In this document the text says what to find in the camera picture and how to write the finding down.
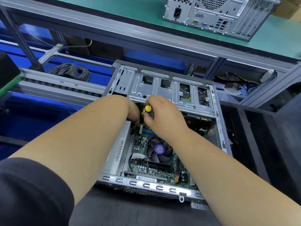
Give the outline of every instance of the green circuit board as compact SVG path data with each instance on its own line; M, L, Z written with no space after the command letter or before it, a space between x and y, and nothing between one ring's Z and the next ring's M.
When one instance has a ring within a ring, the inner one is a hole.
M138 125L136 133L135 133L132 153L139 153L139 154L144 155L145 148L146 148L146 139L149 135L152 135L154 133L150 130L150 128L148 126L142 125L142 127L141 127L141 125L142 124ZM146 133L145 131L143 131L141 133L141 131L139 131L141 129L148 130L149 134L145 134ZM197 186L194 185L193 179L190 178L190 174L185 169L185 167L182 170L184 173L181 173L181 177L184 180L179 179L179 182L175 183L174 179L179 174L178 160L179 159L178 159L177 155L175 153L173 153L172 165L170 168L152 165L151 163L149 163L148 167L150 168L150 170L147 170L147 168L146 168L147 164L144 161L144 159L132 159L130 164L131 164L133 171L136 173L140 173L141 175L152 175L152 176L159 177L159 178L165 178L165 179L167 179L167 181L165 181L164 183L167 185L174 185L174 186L179 186L179 187L183 187L183 188L197 190L198 189Z

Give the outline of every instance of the green work surface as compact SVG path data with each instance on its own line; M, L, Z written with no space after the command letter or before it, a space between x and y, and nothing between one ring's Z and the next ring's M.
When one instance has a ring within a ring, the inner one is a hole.
M166 0L59 0L115 15L198 34L252 49L298 58L301 52L301 23L270 16L258 32L245 42L162 20Z

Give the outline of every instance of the black work surface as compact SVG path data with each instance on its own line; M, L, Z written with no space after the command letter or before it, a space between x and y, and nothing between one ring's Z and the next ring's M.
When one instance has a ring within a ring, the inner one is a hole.
M212 211L192 209L189 202L95 186L74 207L69 225L220 226L220 223Z

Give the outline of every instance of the barcode label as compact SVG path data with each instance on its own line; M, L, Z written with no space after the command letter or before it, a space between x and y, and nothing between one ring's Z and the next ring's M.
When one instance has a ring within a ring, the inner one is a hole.
M119 142L119 146L118 146L118 149L117 149L117 153L115 155L115 161L119 161L119 156L123 150L123 145L124 145L124 141L125 141L125 138L121 138L120 139L120 142Z
M147 177L142 177L142 176L136 176L136 179L139 179L139 180L144 180L144 181L148 181L148 182L157 182L156 179L153 179L153 178L147 178Z

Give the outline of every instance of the dark shirt sleeve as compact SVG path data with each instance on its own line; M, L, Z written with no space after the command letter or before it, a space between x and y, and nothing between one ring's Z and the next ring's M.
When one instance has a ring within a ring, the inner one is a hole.
M56 173L25 158L0 161L0 225L68 225L71 189Z

